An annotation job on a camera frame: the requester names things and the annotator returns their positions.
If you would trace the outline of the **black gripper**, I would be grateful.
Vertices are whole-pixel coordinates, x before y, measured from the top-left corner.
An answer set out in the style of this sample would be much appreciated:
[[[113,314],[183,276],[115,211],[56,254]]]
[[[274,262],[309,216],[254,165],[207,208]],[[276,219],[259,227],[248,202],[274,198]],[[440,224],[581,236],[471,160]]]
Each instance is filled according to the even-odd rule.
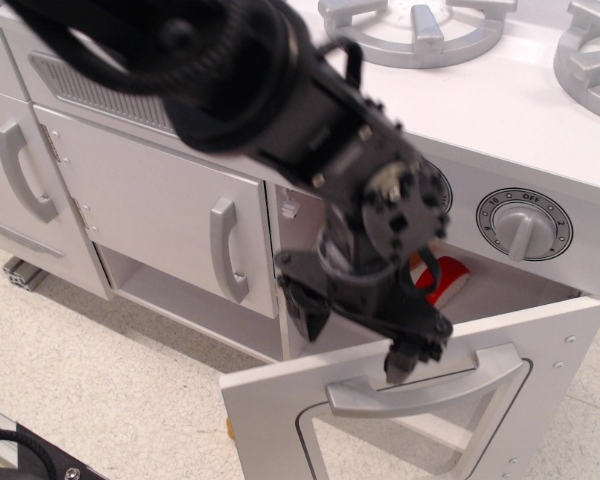
[[[434,277],[419,289],[408,264],[384,262],[347,272],[322,251],[283,250],[274,257],[288,314],[300,335],[317,340],[333,313],[393,341],[384,361],[386,382],[403,383],[418,366],[438,361],[453,326],[426,295],[438,286],[441,268],[432,251],[418,251]]]

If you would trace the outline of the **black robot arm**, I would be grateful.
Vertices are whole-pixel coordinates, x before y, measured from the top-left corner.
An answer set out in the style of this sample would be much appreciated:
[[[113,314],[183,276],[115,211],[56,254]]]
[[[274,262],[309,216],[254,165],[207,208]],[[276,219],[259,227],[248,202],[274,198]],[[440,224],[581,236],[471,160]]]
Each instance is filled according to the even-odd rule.
[[[308,340],[332,313],[391,340],[387,380],[439,360],[451,323],[410,275],[434,277],[430,251],[448,216],[440,173],[360,91],[363,53],[344,72],[282,1],[15,1],[58,56],[115,91],[156,96],[178,137],[207,154],[241,154],[318,196],[326,222],[313,251],[279,252],[292,319]]]

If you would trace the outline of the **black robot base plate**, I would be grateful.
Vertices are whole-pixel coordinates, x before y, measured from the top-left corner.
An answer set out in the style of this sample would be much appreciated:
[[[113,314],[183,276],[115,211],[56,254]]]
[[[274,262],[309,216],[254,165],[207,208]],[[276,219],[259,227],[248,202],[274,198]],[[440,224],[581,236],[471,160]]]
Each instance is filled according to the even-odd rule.
[[[28,428],[0,429],[0,479],[105,479]]]

